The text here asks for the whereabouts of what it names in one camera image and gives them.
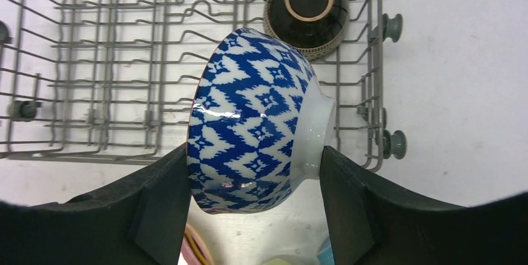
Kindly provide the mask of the grey wire dish rack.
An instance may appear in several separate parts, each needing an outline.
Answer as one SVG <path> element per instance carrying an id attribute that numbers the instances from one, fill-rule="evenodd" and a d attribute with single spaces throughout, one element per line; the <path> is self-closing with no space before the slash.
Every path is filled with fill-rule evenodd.
<path id="1" fill-rule="evenodd" d="M 337 101 L 332 144 L 364 167 L 407 151 L 387 129 L 383 42 L 402 16 L 348 0 L 341 45 L 313 65 Z M 1 157 L 148 165 L 186 138 L 202 67 L 266 0 L 1 0 Z"/>

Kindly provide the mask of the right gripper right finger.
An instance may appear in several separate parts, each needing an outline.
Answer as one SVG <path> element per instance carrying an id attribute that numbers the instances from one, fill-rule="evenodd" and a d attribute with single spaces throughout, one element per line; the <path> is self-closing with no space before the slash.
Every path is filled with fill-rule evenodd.
<path id="1" fill-rule="evenodd" d="M 421 195 L 325 146 L 319 183 L 336 264 L 425 264 L 434 247 L 422 230 L 427 212 L 451 203 Z"/>

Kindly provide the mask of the dark brown glazed bowl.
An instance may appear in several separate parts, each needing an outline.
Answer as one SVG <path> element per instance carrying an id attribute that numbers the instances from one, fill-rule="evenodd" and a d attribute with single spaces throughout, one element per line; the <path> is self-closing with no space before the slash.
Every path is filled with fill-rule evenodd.
<path id="1" fill-rule="evenodd" d="M 266 0 L 263 29 L 314 61 L 337 49 L 349 19 L 348 0 Z"/>

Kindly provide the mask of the orange patterned small bowl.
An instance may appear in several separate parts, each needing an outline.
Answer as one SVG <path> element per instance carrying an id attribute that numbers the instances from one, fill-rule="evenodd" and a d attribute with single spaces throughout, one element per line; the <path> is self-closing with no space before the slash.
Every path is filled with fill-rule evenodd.
<path id="1" fill-rule="evenodd" d="M 210 214 L 260 213 L 317 179 L 336 100 L 294 47 L 242 27 L 221 41 L 196 89 L 187 130 L 191 192 Z"/>

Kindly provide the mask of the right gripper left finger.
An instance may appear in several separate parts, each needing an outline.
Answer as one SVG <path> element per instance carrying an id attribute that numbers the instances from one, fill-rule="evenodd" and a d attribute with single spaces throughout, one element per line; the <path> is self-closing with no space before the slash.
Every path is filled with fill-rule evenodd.
<path id="1" fill-rule="evenodd" d="M 185 147 L 68 201 L 67 254 L 81 264 L 177 264 L 191 196 Z"/>

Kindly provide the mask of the blue handled white mug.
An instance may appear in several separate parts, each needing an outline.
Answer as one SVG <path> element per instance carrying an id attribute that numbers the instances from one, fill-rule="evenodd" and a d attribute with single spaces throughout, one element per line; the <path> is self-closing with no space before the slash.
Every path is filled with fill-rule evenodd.
<path id="1" fill-rule="evenodd" d="M 319 265 L 335 265 L 331 240 L 328 236 L 320 244 L 316 257 Z"/>

